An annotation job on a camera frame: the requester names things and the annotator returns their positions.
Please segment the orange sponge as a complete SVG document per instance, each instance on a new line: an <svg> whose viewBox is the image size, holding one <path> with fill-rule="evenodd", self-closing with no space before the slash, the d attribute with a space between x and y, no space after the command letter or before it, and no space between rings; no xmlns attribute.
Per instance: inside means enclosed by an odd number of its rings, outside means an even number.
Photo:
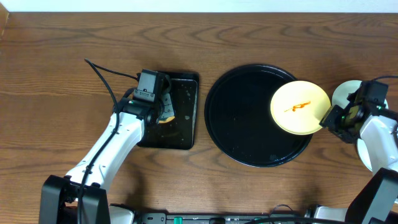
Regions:
<svg viewBox="0 0 398 224"><path fill-rule="evenodd" d="M168 117L168 118L159 119L159 124L169 123L169 122L171 122L173 119L175 119L175 116L170 116L170 117Z"/></svg>

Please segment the light green plate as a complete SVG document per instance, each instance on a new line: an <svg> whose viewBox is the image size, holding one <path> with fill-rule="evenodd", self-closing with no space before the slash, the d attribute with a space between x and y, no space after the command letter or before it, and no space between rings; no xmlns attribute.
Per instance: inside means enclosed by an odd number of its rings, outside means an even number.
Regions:
<svg viewBox="0 0 398 224"><path fill-rule="evenodd" d="M365 142L362 139L357 139L356 148L357 148L358 156L361 159L362 163L365 165L365 167L368 170L370 170L372 172L373 170L372 170L372 166L371 166L371 161L369 158L369 153L368 153L368 149L365 145Z"/></svg>
<svg viewBox="0 0 398 224"><path fill-rule="evenodd" d="M339 85L333 93L331 108L335 105L338 105L339 107L345 109L349 104L347 97L358 90L361 83L362 81L360 80L350 80Z"/></svg>

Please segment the yellow plate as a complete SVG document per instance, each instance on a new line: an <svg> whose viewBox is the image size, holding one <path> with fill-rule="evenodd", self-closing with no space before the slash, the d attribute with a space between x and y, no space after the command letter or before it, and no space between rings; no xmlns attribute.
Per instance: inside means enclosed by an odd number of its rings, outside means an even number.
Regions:
<svg viewBox="0 0 398 224"><path fill-rule="evenodd" d="M326 92L307 81L281 86L270 103L276 124L291 134L308 135L321 130L320 121L331 107Z"/></svg>

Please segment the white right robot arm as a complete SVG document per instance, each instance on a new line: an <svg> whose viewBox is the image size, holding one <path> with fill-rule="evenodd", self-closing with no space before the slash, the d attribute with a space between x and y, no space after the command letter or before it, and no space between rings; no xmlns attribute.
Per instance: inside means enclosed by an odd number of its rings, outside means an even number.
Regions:
<svg viewBox="0 0 398 224"><path fill-rule="evenodd" d="M356 100L344 110L334 106L322 125L344 142L364 141L373 177L348 208L321 206L316 208L313 218L345 223L397 223L397 213L392 211L397 200L397 113L376 100Z"/></svg>

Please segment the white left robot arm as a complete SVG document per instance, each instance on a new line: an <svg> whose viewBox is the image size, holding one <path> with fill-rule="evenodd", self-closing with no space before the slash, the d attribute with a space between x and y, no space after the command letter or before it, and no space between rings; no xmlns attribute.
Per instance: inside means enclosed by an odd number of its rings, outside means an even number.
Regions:
<svg viewBox="0 0 398 224"><path fill-rule="evenodd" d="M40 223L133 223L124 205L110 205L107 192L131 149L151 122L174 115L170 93L128 90L115 102L109 123L87 155L64 177L50 175L40 199Z"/></svg>

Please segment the square black tray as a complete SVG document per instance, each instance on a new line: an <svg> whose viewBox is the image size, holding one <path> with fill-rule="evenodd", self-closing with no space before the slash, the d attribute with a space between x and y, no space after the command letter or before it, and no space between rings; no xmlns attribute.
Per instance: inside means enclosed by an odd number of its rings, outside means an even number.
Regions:
<svg viewBox="0 0 398 224"><path fill-rule="evenodd" d="M145 128L140 147L189 150L195 141L199 76L193 72L164 72L170 76L175 119Z"/></svg>

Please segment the round black tray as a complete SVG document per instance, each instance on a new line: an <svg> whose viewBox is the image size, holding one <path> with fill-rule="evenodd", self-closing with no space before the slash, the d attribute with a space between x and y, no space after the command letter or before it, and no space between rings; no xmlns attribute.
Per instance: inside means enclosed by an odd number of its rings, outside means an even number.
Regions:
<svg viewBox="0 0 398 224"><path fill-rule="evenodd" d="M249 64L221 76L205 102L205 124L215 145L230 158L252 167L275 167L296 158L311 135L284 131L273 120L274 93L296 78L273 66Z"/></svg>

